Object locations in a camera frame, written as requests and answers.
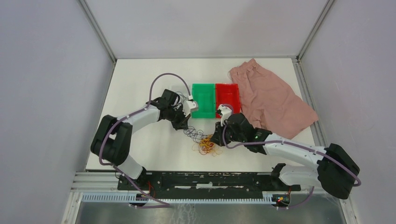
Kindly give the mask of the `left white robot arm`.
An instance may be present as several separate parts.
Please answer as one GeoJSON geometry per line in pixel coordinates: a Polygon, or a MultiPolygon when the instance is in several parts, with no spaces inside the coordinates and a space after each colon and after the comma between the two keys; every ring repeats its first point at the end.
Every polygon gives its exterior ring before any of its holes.
{"type": "Polygon", "coordinates": [[[104,116],[91,143],[90,151],[99,157],[101,165],[116,167],[129,176],[129,184],[137,190],[147,184],[146,169],[130,156],[132,135],[145,126],[168,120],[175,130],[186,130],[188,119],[198,103],[189,96],[184,102],[168,89],[162,96],[149,100],[146,105],[124,117],[104,116]]]}

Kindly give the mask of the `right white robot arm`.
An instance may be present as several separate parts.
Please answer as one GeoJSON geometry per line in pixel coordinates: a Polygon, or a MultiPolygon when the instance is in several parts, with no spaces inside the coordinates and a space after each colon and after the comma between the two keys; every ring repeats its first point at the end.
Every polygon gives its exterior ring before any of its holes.
{"type": "Polygon", "coordinates": [[[282,157],[297,166],[278,164],[270,185],[282,190],[291,185],[320,187],[338,199],[348,199],[352,188],[362,184],[359,166],[338,144],[311,146],[281,137],[269,130],[253,127],[242,113],[232,114],[215,125],[210,141],[220,147],[244,146],[253,153],[282,157]]]}

